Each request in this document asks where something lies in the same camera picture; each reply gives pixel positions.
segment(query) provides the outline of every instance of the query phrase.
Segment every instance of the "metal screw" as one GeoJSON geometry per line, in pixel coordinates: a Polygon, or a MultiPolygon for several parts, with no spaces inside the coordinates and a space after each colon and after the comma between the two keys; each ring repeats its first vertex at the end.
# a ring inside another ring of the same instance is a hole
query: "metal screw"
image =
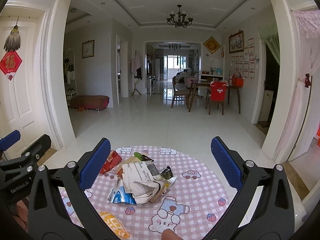
{"type": "Polygon", "coordinates": [[[39,171],[44,171],[44,170],[45,170],[45,165],[39,166],[38,170],[39,170],[39,171]]]}
{"type": "Polygon", "coordinates": [[[254,166],[254,162],[253,161],[246,161],[245,165],[247,165],[248,167],[253,167],[254,166]]]}
{"type": "Polygon", "coordinates": [[[277,165],[276,165],[276,169],[277,169],[278,171],[282,171],[282,170],[283,170],[283,167],[282,167],[280,164],[277,164],[277,165]]]}
{"type": "Polygon", "coordinates": [[[67,167],[68,168],[74,168],[76,166],[76,162],[69,162],[68,164],[67,164],[67,167]]]}

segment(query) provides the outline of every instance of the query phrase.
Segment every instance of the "coat rack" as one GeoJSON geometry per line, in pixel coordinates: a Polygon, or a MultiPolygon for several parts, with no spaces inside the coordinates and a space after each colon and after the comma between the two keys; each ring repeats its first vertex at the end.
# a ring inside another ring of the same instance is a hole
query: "coat rack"
{"type": "MultiPolygon", "coordinates": [[[[135,76],[135,75],[133,75],[133,76],[134,76],[134,79],[137,79],[138,82],[139,82],[138,76],[135,76]]],[[[133,97],[135,91],[137,91],[137,92],[141,95],[141,93],[139,92],[139,90],[136,89],[136,81],[134,80],[134,90],[133,90],[133,92],[132,92],[132,94],[131,94],[132,97],[133,97]]]]}

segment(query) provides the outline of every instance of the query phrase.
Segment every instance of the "red bow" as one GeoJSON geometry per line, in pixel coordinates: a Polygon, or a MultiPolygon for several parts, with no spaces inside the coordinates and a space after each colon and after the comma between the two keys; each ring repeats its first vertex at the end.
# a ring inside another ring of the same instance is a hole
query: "red bow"
{"type": "Polygon", "coordinates": [[[304,81],[304,87],[306,87],[306,88],[309,88],[311,86],[311,82],[310,82],[309,77],[310,77],[310,74],[309,73],[306,74],[306,79],[304,81]]]}

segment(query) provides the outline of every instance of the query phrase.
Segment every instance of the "ceiling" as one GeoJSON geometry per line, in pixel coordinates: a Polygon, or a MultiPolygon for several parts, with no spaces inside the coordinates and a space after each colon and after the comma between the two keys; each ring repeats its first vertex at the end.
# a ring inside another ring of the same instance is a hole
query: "ceiling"
{"type": "MultiPolygon", "coordinates": [[[[170,27],[166,22],[171,11],[177,15],[177,5],[192,17],[188,28],[227,31],[253,14],[271,5],[270,0],[71,0],[72,7],[91,15],[91,23],[115,18],[132,31],[141,28],[170,27]]],[[[72,22],[72,28],[85,22],[72,22]]]]}
{"type": "Polygon", "coordinates": [[[75,22],[77,20],[80,20],[86,16],[90,16],[90,14],[88,14],[88,13],[86,13],[86,12],[84,12],[74,6],[70,6],[69,11],[68,11],[68,15],[67,15],[66,25],[68,25],[72,22],[75,22]]]}
{"type": "Polygon", "coordinates": [[[193,26],[216,28],[247,0],[115,0],[139,26],[167,25],[171,11],[194,19],[193,26]]]}

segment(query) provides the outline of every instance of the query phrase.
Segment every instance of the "sofa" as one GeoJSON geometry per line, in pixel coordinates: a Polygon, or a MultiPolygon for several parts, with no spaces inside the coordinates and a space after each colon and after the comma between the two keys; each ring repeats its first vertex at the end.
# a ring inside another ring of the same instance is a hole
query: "sofa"
{"type": "Polygon", "coordinates": [[[185,76],[184,77],[184,86],[186,88],[191,87],[191,80],[192,79],[199,80],[199,73],[196,73],[194,76],[185,76]]]}
{"type": "Polygon", "coordinates": [[[108,96],[76,96],[71,98],[70,107],[89,108],[89,109],[104,109],[109,104],[108,96]]]}
{"type": "Polygon", "coordinates": [[[184,82],[184,78],[186,76],[190,76],[191,72],[192,72],[192,69],[191,68],[187,68],[186,71],[177,73],[176,82],[184,82]]]}

